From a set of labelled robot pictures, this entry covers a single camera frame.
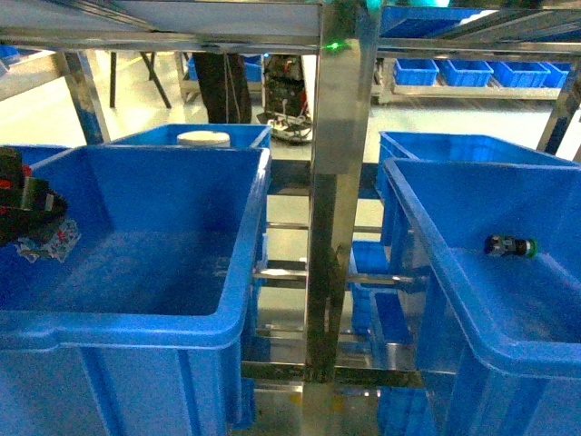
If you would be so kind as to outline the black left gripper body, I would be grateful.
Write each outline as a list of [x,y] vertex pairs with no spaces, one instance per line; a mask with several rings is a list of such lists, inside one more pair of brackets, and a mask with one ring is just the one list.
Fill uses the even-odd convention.
[[45,179],[32,176],[20,151],[1,148],[1,245],[19,239],[38,245],[58,232],[67,213],[67,201]]

